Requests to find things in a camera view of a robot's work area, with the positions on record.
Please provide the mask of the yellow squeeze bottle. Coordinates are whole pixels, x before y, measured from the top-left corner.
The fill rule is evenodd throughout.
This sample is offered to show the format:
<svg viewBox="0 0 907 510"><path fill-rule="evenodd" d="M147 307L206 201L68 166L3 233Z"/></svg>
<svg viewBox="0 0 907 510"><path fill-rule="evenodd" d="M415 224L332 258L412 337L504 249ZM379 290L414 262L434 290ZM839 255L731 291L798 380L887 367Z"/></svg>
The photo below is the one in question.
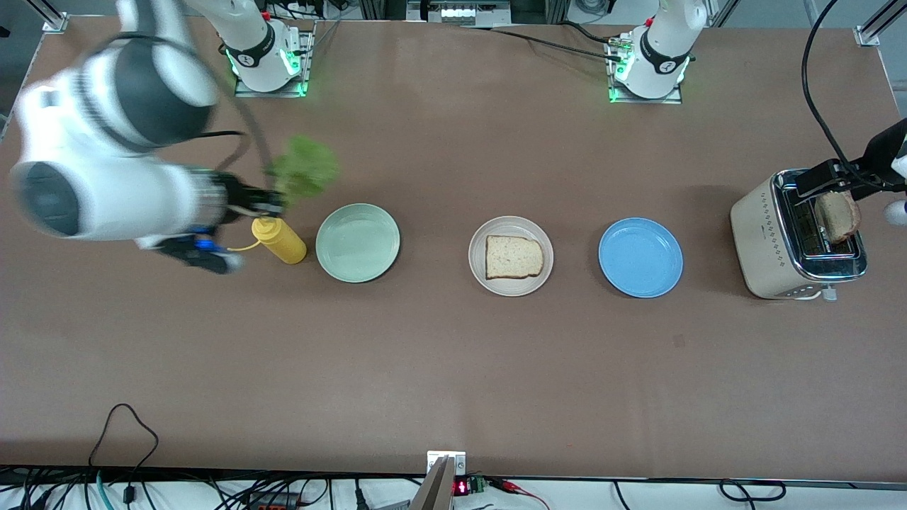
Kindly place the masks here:
<svg viewBox="0 0 907 510"><path fill-rule="evenodd" d="M305 242L281 217L256 217L252 222L252 235L255 238L252 245L227 248L227 251L240 253L263 246L288 265L299 264L308 254Z"/></svg>

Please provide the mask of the brown bread slice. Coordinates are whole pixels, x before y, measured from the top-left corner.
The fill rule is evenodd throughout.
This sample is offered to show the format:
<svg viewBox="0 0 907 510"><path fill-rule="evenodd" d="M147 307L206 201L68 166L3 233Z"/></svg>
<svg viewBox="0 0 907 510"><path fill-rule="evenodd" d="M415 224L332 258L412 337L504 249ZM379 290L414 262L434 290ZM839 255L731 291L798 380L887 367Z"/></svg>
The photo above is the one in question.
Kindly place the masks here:
<svg viewBox="0 0 907 510"><path fill-rule="evenodd" d="M832 244L845 242L860 226L861 213L851 191L829 191L814 201L814 212Z"/></svg>
<svg viewBox="0 0 907 510"><path fill-rule="evenodd" d="M485 238L486 280L538 277L544 266L544 252L535 239L501 235Z"/></svg>

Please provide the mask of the green lettuce leaf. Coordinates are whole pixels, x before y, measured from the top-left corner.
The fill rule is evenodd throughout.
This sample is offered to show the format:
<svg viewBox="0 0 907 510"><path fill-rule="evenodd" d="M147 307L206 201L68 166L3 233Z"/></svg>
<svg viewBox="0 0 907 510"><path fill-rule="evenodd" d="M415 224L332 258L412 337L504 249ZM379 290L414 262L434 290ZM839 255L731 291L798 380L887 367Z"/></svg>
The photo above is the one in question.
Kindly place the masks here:
<svg viewBox="0 0 907 510"><path fill-rule="evenodd" d="M299 201L326 191L339 174L337 155L324 143L304 136L292 136L283 154L273 159L269 173L282 206L290 210Z"/></svg>

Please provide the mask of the mint green plate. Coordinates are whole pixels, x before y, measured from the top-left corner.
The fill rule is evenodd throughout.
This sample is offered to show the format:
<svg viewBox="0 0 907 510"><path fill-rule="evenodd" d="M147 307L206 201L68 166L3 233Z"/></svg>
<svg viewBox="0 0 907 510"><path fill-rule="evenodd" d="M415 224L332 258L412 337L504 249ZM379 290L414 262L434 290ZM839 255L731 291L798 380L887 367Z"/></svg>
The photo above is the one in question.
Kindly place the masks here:
<svg viewBox="0 0 907 510"><path fill-rule="evenodd" d="M326 217L315 236L315 255L335 280L364 283L395 264L401 232L394 217L373 204L340 207Z"/></svg>

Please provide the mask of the blue plate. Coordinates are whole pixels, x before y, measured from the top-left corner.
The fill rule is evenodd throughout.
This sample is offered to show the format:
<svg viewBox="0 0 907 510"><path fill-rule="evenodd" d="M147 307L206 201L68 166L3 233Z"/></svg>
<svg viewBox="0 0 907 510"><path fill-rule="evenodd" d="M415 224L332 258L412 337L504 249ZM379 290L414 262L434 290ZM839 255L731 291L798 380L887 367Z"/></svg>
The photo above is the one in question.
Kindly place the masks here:
<svg viewBox="0 0 907 510"><path fill-rule="evenodd" d="M670 230L647 217L625 217L605 229L598 262L607 281L633 298L658 298L682 278L684 256Z"/></svg>

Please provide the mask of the beige plate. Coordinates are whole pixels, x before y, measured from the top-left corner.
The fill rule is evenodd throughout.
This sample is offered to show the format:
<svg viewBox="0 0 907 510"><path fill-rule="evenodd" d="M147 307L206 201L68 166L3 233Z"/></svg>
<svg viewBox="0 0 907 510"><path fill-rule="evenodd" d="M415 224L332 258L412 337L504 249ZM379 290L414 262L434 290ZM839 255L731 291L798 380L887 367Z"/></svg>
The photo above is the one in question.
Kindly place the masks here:
<svg viewBox="0 0 907 510"><path fill-rule="evenodd" d="M535 239L542 246L545 266L538 277L524 280L486 280L485 238L490 235L516 236ZM553 271L553 243L538 224L517 216L494 217L474 232L468 249L468 264L473 277L490 293L505 297L521 297L538 290Z"/></svg>

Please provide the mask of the beige chrome toaster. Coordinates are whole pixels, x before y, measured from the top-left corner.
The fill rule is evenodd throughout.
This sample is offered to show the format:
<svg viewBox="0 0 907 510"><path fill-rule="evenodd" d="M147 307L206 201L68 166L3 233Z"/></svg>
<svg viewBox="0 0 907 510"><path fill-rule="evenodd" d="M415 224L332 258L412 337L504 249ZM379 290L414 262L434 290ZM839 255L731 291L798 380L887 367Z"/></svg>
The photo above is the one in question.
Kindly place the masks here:
<svg viewBox="0 0 907 510"><path fill-rule="evenodd" d="M775 172L730 210L745 284L759 298L835 301L836 287L857 281L868 267L860 233L833 242L816 201L798 195L803 173Z"/></svg>

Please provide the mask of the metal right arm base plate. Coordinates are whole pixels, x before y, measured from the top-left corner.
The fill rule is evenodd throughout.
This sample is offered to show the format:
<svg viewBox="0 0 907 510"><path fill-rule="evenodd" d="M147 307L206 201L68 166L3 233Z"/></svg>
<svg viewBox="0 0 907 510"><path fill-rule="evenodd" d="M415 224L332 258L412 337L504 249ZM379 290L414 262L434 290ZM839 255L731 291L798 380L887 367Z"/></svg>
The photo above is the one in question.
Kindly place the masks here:
<svg viewBox="0 0 907 510"><path fill-rule="evenodd" d="M236 76L237 97L307 96L315 34L270 19L262 43L249 50L225 52Z"/></svg>

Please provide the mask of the aluminium frame corner bracket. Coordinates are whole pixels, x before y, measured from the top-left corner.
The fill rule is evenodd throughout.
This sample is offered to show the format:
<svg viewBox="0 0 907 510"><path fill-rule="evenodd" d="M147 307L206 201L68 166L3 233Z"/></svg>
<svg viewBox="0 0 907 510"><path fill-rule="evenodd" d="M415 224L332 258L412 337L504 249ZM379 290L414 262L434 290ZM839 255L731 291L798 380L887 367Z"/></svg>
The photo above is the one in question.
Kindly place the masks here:
<svg viewBox="0 0 907 510"><path fill-rule="evenodd" d="M886 0L862 25L855 26L853 35L859 46L880 45L881 34L907 14L907 0Z"/></svg>
<svg viewBox="0 0 907 510"><path fill-rule="evenodd" d="M45 33L62 33L66 29L70 16L63 10L59 10L50 0L25 0L27 6L31 7L43 21L43 32Z"/></svg>

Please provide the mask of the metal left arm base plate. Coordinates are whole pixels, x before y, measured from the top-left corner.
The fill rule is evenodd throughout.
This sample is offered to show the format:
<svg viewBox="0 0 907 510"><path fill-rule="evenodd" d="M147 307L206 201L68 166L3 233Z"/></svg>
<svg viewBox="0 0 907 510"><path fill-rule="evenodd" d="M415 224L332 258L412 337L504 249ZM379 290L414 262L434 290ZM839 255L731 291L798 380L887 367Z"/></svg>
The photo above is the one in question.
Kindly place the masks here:
<svg viewBox="0 0 907 510"><path fill-rule="evenodd" d="M681 84L684 81L685 74L681 72L678 82L672 91L661 98L644 98L636 96L625 87L625 84L616 80L616 68L609 70L608 73L608 94L610 103L640 103L640 104L670 104L670 106L679 106L682 103Z"/></svg>

